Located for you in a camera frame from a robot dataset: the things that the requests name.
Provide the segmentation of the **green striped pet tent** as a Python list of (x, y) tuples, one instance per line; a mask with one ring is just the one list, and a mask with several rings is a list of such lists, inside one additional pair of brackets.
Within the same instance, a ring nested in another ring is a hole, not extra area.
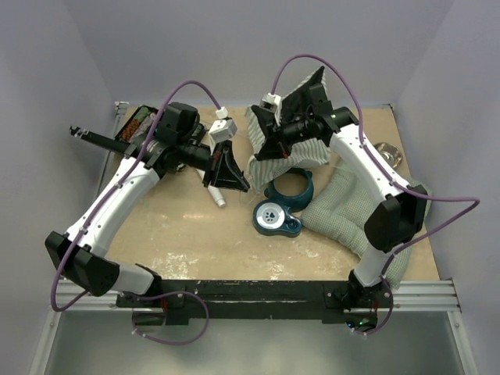
[(312, 88), (325, 87), (325, 68), (321, 66), (282, 98), (278, 118), (260, 105), (246, 109), (253, 149), (247, 173), (255, 191), (263, 191), (268, 183), (293, 167), (315, 168), (330, 162), (329, 148), (315, 137), (317, 126), (312, 124), (312, 105), (307, 96)]

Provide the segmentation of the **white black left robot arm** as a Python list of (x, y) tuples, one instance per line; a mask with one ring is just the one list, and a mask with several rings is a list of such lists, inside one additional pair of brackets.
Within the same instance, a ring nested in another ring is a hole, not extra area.
[(249, 182), (238, 167), (232, 150), (237, 128), (225, 108), (216, 110), (208, 131), (210, 143), (196, 141), (198, 110), (171, 102), (159, 112), (152, 136), (142, 134), (131, 142), (114, 141), (80, 128), (71, 133), (95, 145), (123, 154), (115, 176), (85, 214), (63, 233), (51, 232), (45, 247), (60, 275), (94, 296), (108, 291), (134, 294), (144, 306), (162, 297), (161, 278), (140, 265), (127, 265), (106, 258), (113, 238), (136, 204), (180, 164), (204, 173), (204, 186), (246, 192)]

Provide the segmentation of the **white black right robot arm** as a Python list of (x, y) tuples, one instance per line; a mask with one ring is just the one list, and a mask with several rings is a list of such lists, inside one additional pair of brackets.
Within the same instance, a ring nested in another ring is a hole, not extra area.
[(252, 105), (251, 111), (264, 135), (257, 160), (286, 159), (295, 144), (317, 139), (348, 164), (368, 191), (375, 205), (364, 224), (368, 245), (348, 287), (350, 302), (367, 306), (376, 297), (375, 287), (396, 247), (409, 243), (422, 229), (425, 188), (411, 187), (384, 161), (364, 134), (361, 118), (347, 107), (335, 109), (322, 84), (305, 91), (294, 115), (283, 116), (281, 101), (274, 95)]

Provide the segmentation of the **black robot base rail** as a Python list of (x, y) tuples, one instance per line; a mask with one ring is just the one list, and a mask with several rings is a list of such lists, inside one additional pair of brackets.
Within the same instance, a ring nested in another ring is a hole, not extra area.
[(363, 289), (349, 280), (165, 280), (160, 300), (123, 294), (141, 326), (187, 325), (191, 320), (319, 320), (375, 327), (393, 299), (385, 286)]

